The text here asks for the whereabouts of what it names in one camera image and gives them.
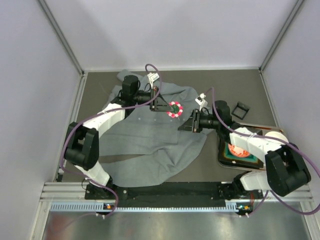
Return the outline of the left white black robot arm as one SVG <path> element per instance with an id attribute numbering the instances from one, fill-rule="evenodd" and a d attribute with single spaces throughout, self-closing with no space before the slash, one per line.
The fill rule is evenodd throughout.
<path id="1" fill-rule="evenodd" d="M 113 125 L 128 117 L 133 110 L 149 106 L 152 112 L 172 113 L 173 107 L 160 94 L 158 73 L 148 73 L 150 90 L 140 89 L 141 82 L 135 75 L 125 76 L 122 89 L 99 113 L 88 119 L 68 126 L 62 150 L 62 158 L 73 164 L 89 182 L 98 188 L 109 190 L 112 178 L 99 163 L 100 137 Z"/>

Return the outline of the grey button-up shirt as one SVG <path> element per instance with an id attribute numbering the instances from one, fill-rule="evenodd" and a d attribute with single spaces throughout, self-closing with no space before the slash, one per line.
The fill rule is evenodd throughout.
<path id="1" fill-rule="evenodd" d="M 119 187 L 162 184 L 192 163 L 206 142 L 205 133 L 178 130 L 198 108 L 196 90 L 164 82 L 160 93 L 168 103 L 182 106 L 181 116 L 172 118 L 143 106 L 99 139 L 101 165 Z"/>

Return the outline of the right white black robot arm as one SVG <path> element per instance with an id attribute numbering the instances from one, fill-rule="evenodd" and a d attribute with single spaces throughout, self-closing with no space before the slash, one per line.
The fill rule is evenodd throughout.
<path id="1" fill-rule="evenodd" d="M 230 108 L 223 100 L 215 101 L 209 114 L 194 109 L 178 128 L 193 133 L 204 129 L 215 130 L 220 140 L 249 152 L 265 164 L 264 171 L 250 171 L 233 179 L 241 191 L 273 191 L 285 197 L 312 179 L 294 144 L 250 131 L 232 119 Z"/>

